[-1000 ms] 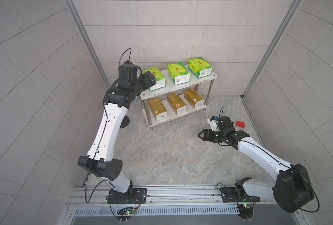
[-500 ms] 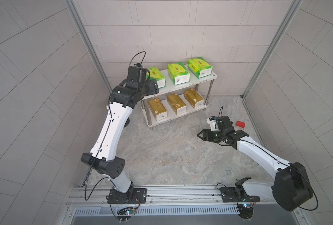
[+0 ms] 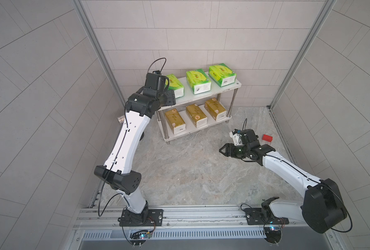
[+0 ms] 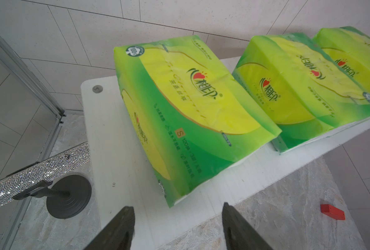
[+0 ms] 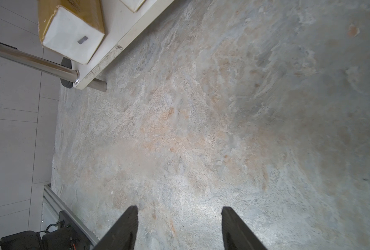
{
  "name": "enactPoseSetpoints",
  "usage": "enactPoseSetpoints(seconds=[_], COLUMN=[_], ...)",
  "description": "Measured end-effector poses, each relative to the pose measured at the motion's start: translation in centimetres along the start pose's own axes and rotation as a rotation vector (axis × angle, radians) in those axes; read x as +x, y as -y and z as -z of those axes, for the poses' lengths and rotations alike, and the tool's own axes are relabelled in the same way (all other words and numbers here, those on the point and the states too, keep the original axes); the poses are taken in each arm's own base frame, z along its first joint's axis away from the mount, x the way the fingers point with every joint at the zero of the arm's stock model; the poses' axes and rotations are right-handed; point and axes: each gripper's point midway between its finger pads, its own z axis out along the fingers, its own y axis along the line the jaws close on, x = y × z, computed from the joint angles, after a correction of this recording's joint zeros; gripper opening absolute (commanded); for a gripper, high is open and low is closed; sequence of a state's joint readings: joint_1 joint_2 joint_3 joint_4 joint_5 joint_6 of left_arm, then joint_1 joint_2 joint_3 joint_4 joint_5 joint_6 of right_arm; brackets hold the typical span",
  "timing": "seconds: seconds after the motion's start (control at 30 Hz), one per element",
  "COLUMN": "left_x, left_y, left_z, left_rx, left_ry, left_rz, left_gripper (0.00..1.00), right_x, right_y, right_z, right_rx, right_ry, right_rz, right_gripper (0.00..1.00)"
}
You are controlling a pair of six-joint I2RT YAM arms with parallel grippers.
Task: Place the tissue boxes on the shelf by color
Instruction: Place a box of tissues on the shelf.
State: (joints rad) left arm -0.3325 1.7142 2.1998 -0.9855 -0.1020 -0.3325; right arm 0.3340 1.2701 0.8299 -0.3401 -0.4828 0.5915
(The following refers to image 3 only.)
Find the green tissue pack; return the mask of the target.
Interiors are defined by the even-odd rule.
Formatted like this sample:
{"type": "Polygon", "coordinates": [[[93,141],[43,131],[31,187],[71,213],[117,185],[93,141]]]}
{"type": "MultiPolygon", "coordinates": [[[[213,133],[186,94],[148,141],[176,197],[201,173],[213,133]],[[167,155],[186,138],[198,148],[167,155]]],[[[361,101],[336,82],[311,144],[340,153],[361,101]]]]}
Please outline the green tissue pack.
{"type": "Polygon", "coordinates": [[[181,98],[185,95],[184,86],[179,81],[179,79],[174,75],[170,74],[167,76],[168,81],[166,82],[166,85],[168,86],[168,90],[173,90],[175,98],[181,98]]]}
{"type": "Polygon", "coordinates": [[[195,95],[211,90],[211,80],[202,69],[187,71],[186,79],[195,95]]]}
{"type": "Polygon", "coordinates": [[[209,76],[220,87],[235,83],[237,78],[237,74],[224,63],[209,66],[209,76]]]}

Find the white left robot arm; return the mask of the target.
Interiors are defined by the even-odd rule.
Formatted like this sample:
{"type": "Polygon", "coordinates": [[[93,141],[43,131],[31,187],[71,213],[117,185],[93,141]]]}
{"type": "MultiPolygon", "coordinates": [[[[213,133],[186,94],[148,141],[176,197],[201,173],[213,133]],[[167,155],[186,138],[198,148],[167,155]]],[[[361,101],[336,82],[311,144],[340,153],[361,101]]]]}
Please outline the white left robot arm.
{"type": "Polygon", "coordinates": [[[133,171],[136,149],[152,116],[164,106],[174,105],[174,91],[169,89],[169,78],[159,70],[146,75],[145,85],[133,93],[124,109],[124,122],[115,146],[102,166],[94,174],[121,195],[127,202],[120,226],[143,226],[148,220],[148,202],[139,189],[142,175],[133,171]]]}

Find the gold tissue pack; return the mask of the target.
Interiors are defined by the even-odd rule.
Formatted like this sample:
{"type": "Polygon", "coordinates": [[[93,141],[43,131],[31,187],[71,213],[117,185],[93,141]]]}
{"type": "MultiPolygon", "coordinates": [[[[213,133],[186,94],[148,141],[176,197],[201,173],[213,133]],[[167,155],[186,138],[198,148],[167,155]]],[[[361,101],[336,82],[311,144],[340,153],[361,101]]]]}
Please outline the gold tissue pack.
{"type": "Polygon", "coordinates": [[[165,112],[165,117],[174,135],[182,133],[186,130],[186,123],[177,109],[174,108],[165,112]]]}
{"type": "Polygon", "coordinates": [[[215,121],[222,120],[226,117],[227,110],[216,98],[205,101],[204,108],[214,118],[215,121]]]}
{"type": "Polygon", "coordinates": [[[197,104],[191,104],[186,107],[186,114],[196,128],[207,125],[207,116],[197,104]]]}

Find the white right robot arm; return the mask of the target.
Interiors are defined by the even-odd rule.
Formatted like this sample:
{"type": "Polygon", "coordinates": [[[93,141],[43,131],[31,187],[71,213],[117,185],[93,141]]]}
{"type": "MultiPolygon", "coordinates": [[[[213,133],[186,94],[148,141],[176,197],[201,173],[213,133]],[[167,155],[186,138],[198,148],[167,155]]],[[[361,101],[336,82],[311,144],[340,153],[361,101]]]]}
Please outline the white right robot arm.
{"type": "Polygon", "coordinates": [[[286,160],[268,144],[261,145],[254,130],[233,130],[232,143],[226,143],[219,152],[225,157],[245,163],[258,163],[273,171],[291,185],[303,201],[271,197],[261,204],[263,224],[284,224],[285,219],[307,223],[315,232],[325,233],[351,216],[343,202],[338,185],[331,179],[322,180],[286,160]]]}

